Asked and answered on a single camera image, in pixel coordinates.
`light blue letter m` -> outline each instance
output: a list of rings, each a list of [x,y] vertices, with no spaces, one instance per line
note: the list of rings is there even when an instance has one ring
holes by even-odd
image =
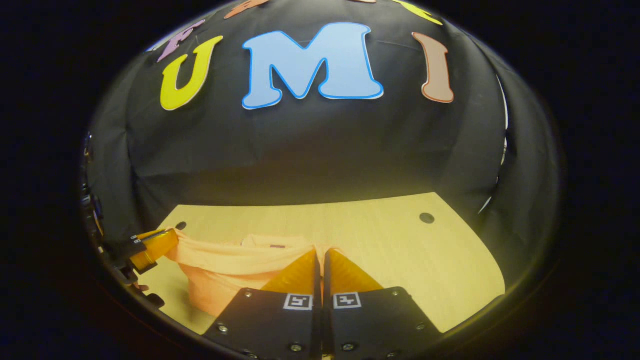
[[[327,99],[377,99],[384,94],[373,78],[364,36],[368,26],[350,22],[325,25],[307,48],[282,31],[247,40],[251,51],[249,94],[242,104],[247,110],[278,104],[282,91],[273,87],[275,70],[296,99],[304,99],[318,69],[326,63],[326,80],[318,90]]]

